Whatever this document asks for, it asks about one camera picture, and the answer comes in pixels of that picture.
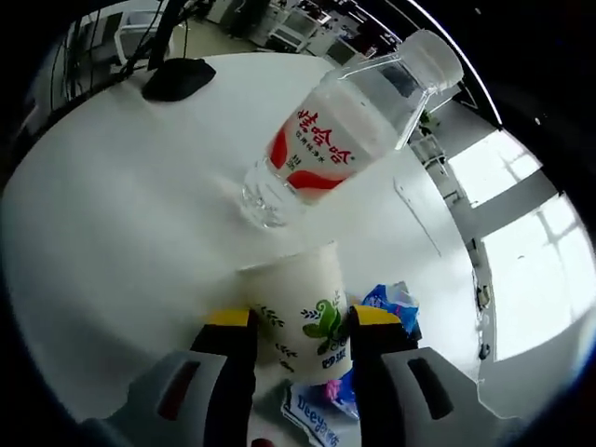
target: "white table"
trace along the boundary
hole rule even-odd
[[[44,136],[7,186],[7,284],[59,399],[76,418],[109,414],[136,375],[190,346],[203,316],[237,302],[236,268],[331,239],[349,291],[406,280],[421,305],[423,345],[472,373],[472,266],[411,150],[295,227],[256,228],[236,203],[247,167],[331,66],[266,53],[208,61],[218,74],[182,102],[148,103],[135,79],[97,95]]]

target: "window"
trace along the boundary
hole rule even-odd
[[[497,360],[546,342],[594,301],[592,247],[565,196],[482,241],[493,279]]]
[[[540,169],[523,145],[495,131],[449,160],[472,208],[507,191]]]

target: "bottle cap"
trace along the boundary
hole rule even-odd
[[[464,77],[464,69],[454,51],[429,30],[418,30],[398,47],[398,54],[412,74],[427,87],[439,91],[452,87]]]

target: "cup rim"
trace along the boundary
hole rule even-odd
[[[248,275],[248,274],[258,273],[260,270],[265,270],[265,269],[271,268],[271,267],[281,267],[285,264],[295,262],[298,259],[304,259],[304,257],[311,257],[314,255],[318,255],[323,250],[328,249],[330,247],[333,247],[336,250],[337,242],[335,240],[332,240],[324,245],[319,245],[313,249],[309,249],[306,251],[299,251],[294,254],[288,254],[288,255],[282,256],[280,258],[276,258],[276,259],[269,261],[267,263],[242,267],[237,270],[237,273],[240,275]]]

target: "bottle label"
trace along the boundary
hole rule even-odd
[[[304,202],[319,200],[373,161],[312,94],[281,127],[268,156],[276,175]]]

